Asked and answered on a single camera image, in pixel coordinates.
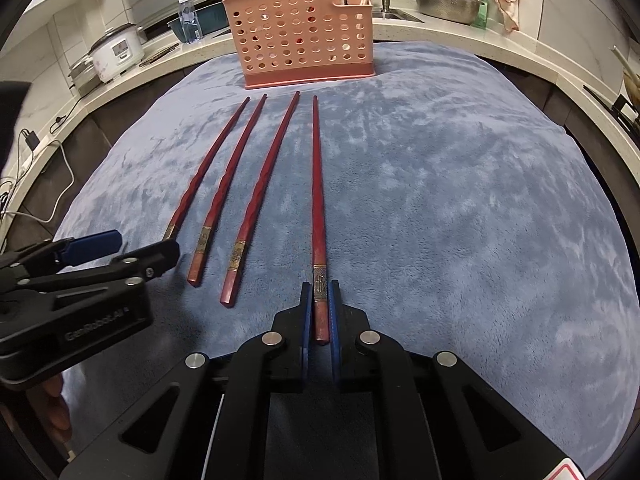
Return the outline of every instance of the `red chopstick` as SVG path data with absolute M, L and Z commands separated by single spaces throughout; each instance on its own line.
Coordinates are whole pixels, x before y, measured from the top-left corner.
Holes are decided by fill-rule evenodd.
M 244 258 L 254 235 L 255 223 L 260 213 L 262 200 L 264 200 L 264 194 L 267 191 L 271 172 L 276 164 L 276 158 L 278 158 L 278 151 L 280 150 L 282 139 L 299 100 L 300 92 L 296 92 L 289 104 L 289 108 L 287 108 L 287 112 L 284 114 L 284 118 L 280 123 L 275 137 L 273 137 L 273 142 L 260 170 L 260 177 L 258 177 L 258 182 L 255 184 L 254 194 L 244 212 L 244 220 L 240 226 L 238 238 L 236 238 L 236 243 L 231 253 L 229 268 L 226 271 L 225 283 L 222 286 L 222 294 L 220 295 L 220 303 L 227 308 L 231 308 L 236 302 L 236 295 L 238 294 L 240 279 L 242 277 L 242 268 L 244 267 Z
M 200 184 L 202 183 L 202 179 L 207 173 L 207 170 L 209 169 L 209 166 L 211 165 L 213 158 L 216 156 L 216 153 L 220 149 L 220 146 L 222 146 L 222 143 L 225 141 L 228 134 L 231 132 L 231 130 L 234 129 L 234 126 L 236 126 L 236 123 L 238 122 L 240 114 L 244 110 L 244 107 L 249 102 L 249 100 L 250 98 L 248 97 L 247 99 L 242 101 L 242 103 L 238 107 L 238 110 L 236 110 L 236 113 L 232 115 L 232 117 L 229 119 L 229 122 L 226 124 L 226 126 L 222 128 L 222 131 L 218 135 L 218 138 L 209 148 L 207 155 L 205 155 L 204 158 L 202 159 L 202 162 L 200 163 L 200 167 L 198 168 L 198 171 L 196 172 L 195 175 L 193 175 L 193 178 L 189 183 L 189 187 L 187 188 L 187 191 L 184 192 L 184 195 L 180 199 L 180 203 L 178 204 L 178 209 L 175 210 L 174 215 L 171 217 L 171 221 L 169 222 L 169 225 L 167 226 L 166 231 L 164 232 L 164 237 L 162 238 L 162 240 L 167 240 L 169 238 L 177 237 L 178 232 L 180 231 L 180 227 L 182 227 L 182 223 L 184 222 L 184 218 L 185 216 L 187 216 L 187 211 L 189 210 L 191 203 L 193 202 L 193 197 L 196 196 L 196 192 L 200 187 Z
M 231 186 L 231 181 L 233 180 L 234 173 L 238 167 L 242 150 L 244 150 L 244 146 L 249 139 L 249 134 L 251 134 L 251 131 L 254 129 L 255 123 L 258 122 L 258 117 L 260 116 L 260 112 L 262 111 L 262 107 L 266 100 L 267 94 L 262 96 L 260 102 L 255 107 L 254 113 L 251 114 L 251 118 L 249 118 L 249 122 L 244 127 L 244 132 L 242 132 L 242 136 L 240 137 L 240 140 L 238 140 L 238 144 L 236 144 L 236 148 L 226 165 L 225 174 L 222 176 L 218 190 L 211 202 L 211 208 L 205 218 L 202 231 L 200 231 L 198 245 L 196 246 L 195 253 L 193 254 L 193 260 L 191 260 L 191 267 L 187 274 L 187 282 L 193 286 L 199 286 L 202 280 L 202 272 L 207 259 L 207 253 L 209 251 L 211 233 L 216 230 L 218 220 L 220 220 L 220 213 L 222 213 L 222 207 L 225 205 L 226 194 L 229 192 L 229 186 Z
M 324 230 L 324 193 L 322 192 L 322 156 L 320 152 L 320 115 L 318 96 L 313 104 L 313 182 L 312 249 L 314 266 L 314 331 L 316 342 L 329 342 L 329 306 L 326 288 L 326 232 Z

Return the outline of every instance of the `utensil basket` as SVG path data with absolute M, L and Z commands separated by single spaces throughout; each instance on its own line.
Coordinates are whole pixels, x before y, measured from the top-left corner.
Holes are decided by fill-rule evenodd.
M 247 89 L 375 75 L 371 0 L 223 3 Z

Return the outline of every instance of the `dish soap bottle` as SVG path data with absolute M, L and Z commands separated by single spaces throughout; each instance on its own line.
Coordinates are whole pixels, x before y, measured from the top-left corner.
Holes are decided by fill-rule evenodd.
M 480 8 L 478 9 L 478 15 L 475 21 L 471 24 L 477 28 L 486 28 L 486 15 L 489 8 L 489 0 L 478 0 L 480 2 Z
M 193 4 L 189 0 L 178 0 L 178 3 L 180 4 L 178 15 L 182 24 L 185 43 L 199 41 L 202 38 L 202 29 Z

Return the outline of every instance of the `metal screw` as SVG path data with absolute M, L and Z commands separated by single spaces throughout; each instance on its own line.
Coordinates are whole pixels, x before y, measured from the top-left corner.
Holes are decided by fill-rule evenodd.
M 360 334 L 360 341 L 362 341 L 365 345 L 375 345 L 380 341 L 380 334 L 375 332 L 374 330 L 365 330 L 362 334 Z
M 262 336 L 262 342 L 267 346 L 276 346 L 282 341 L 282 336 L 277 332 L 267 332 Z
M 186 364 L 189 368 L 200 368 L 205 363 L 205 361 L 206 359 L 204 358 L 204 355 L 191 354 L 184 360 L 184 364 Z
M 452 367 L 458 362 L 458 359 L 451 352 L 440 352 L 436 355 L 436 361 L 447 368 Z

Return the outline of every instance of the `triangular cutout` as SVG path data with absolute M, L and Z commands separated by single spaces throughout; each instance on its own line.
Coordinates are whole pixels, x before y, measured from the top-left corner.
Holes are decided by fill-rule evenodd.
M 513 424 L 473 387 L 466 386 L 463 391 L 487 451 L 496 451 L 520 439 Z
M 121 441 L 146 453 L 155 453 L 179 394 L 180 386 L 170 386 L 151 408 L 120 435 Z

